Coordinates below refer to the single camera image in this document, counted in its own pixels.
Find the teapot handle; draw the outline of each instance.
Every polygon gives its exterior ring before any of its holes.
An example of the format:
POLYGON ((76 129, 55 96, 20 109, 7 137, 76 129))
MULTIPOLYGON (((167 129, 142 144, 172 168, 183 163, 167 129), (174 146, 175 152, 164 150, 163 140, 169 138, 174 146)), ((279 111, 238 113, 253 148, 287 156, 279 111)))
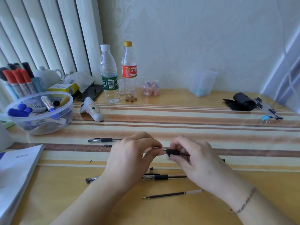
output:
POLYGON ((59 69, 55 69, 54 71, 55 72, 57 72, 57 71, 60 72, 59 77, 60 77, 61 80, 65 79, 66 75, 64 73, 62 73, 59 69))

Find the yellow bottle cap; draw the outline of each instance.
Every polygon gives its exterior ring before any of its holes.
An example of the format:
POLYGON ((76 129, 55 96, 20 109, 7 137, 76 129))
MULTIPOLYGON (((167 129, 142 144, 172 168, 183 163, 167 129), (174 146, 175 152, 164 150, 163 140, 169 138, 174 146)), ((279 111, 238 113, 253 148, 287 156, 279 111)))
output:
POLYGON ((124 41, 124 46, 132 46, 132 42, 131 41, 124 41))

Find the red marker cap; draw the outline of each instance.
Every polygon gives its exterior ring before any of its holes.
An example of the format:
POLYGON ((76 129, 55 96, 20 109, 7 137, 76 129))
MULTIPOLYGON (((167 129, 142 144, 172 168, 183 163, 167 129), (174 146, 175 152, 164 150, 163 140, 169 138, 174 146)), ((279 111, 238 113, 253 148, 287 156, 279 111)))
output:
POLYGON ((26 70, 20 70, 20 72, 22 73, 26 83, 31 83, 32 82, 32 80, 31 80, 31 78, 28 75, 28 72, 26 70))
POLYGON ((12 70, 12 72, 13 72, 13 75, 15 76, 15 78, 17 79, 18 84, 24 84, 25 83, 23 75, 21 74, 20 71, 12 70))
POLYGON ((11 70, 3 70, 2 72, 4 73, 4 75, 6 76, 10 84, 17 84, 17 80, 13 75, 13 73, 11 72, 11 70))

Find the plastic bowl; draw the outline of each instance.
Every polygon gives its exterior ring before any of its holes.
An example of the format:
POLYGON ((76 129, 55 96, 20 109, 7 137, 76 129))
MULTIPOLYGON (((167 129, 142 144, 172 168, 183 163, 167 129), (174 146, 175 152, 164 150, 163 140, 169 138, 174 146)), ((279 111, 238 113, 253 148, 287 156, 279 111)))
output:
POLYGON ((156 97, 160 95, 158 80, 143 80, 142 93, 146 97, 156 97))
POLYGON ((7 118, 12 120, 19 128, 32 135, 43 135, 56 132, 66 127, 73 119, 74 106, 73 97, 63 91, 45 91, 20 98, 13 103, 9 104, 5 113, 7 118), (20 103, 28 105, 41 105, 45 106, 41 100, 42 96, 47 96, 51 102, 61 101, 64 97, 68 96, 70 101, 62 107, 54 111, 45 112, 40 115, 29 117, 11 117, 8 115, 10 108, 17 109, 20 103))

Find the person's left hand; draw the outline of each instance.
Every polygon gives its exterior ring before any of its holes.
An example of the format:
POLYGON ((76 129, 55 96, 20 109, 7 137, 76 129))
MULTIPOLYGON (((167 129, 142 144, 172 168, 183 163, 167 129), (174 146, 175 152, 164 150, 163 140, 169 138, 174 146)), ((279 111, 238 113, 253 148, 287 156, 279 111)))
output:
POLYGON ((147 172, 152 160, 163 155, 162 144, 147 132, 138 132, 113 145, 106 168, 97 181, 109 183, 111 188, 126 193, 147 172))

